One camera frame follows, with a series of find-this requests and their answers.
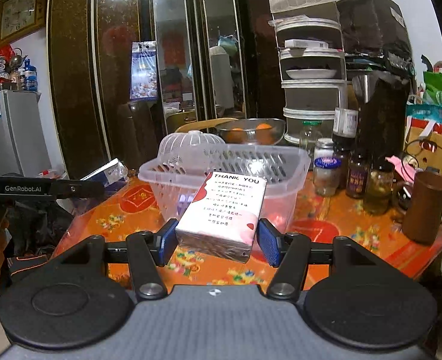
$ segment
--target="metal screw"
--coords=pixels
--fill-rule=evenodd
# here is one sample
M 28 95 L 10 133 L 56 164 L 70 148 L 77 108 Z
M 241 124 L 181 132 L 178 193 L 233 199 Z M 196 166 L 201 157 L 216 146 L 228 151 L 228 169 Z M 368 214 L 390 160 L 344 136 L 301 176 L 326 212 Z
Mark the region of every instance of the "metal screw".
M 162 293 L 163 288 L 158 283 L 146 283 L 139 287 L 139 292 L 147 296 L 156 296 Z
M 270 291 L 278 296 L 288 296 L 295 292 L 295 288 L 289 283 L 276 283 Z

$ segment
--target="clear plastic basket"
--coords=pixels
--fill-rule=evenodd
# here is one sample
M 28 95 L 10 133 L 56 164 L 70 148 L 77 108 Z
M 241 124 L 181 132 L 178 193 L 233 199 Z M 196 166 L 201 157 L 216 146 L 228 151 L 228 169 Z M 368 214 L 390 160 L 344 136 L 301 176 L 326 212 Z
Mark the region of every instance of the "clear plastic basket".
M 285 232 L 304 186 L 310 159 L 295 147 L 198 145 L 182 147 L 143 164 L 138 178 L 150 183 L 165 220 L 180 218 L 212 171 L 263 177 L 268 181 L 261 217 Z

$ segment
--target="floral tablecloth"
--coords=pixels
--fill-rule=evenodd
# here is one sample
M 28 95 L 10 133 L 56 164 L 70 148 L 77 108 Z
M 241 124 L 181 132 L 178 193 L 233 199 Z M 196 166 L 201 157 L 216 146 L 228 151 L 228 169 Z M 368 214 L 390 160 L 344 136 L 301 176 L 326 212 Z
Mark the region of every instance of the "floral tablecloth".
M 393 221 L 393 215 L 390 210 L 383 216 L 370 216 L 363 211 L 361 200 L 348 198 L 344 191 L 333 198 L 317 196 L 310 173 L 298 193 L 289 231 L 324 243 L 331 243 L 338 235 L 351 237 L 406 275 L 416 278 L 442 251 L 442 225 L 435 243 L 425 247 L 407 239 Z M 109 242 L 122 241 L 136 231 L 157 231 L 163 224 L 150 186 L 133 178 L 116 195 L 78 216 L 54 256 L 93 234 L 101 234 Z M 259 284 L 266 290 L 275 273 L 256 247 L 246 264 L 177 247 L 169 264 L 158 269 L 169 290 L 176 284 Z M 309 267 L 304 288 L 310 288 L 327 275 L 328 266 Z M 109 276 L 129 286 L 126 265 L 110 264 Z

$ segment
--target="pack of tissues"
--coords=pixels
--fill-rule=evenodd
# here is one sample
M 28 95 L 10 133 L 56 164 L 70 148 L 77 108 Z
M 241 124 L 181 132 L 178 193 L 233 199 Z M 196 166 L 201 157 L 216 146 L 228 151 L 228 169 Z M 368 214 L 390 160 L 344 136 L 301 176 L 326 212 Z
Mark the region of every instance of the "pack of tissues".
M 211 172 L 176 227 L 179 245 L 247 262 L 265 189 L 263 178 Z

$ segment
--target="clock face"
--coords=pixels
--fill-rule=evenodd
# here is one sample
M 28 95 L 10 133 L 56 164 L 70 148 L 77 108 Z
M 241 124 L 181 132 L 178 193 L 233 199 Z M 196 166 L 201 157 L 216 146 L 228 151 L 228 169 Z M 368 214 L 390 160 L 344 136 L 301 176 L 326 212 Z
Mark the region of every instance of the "clock face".
M 1 39 L 34 24 L 36 0 L 8 0 L 2 7 Z

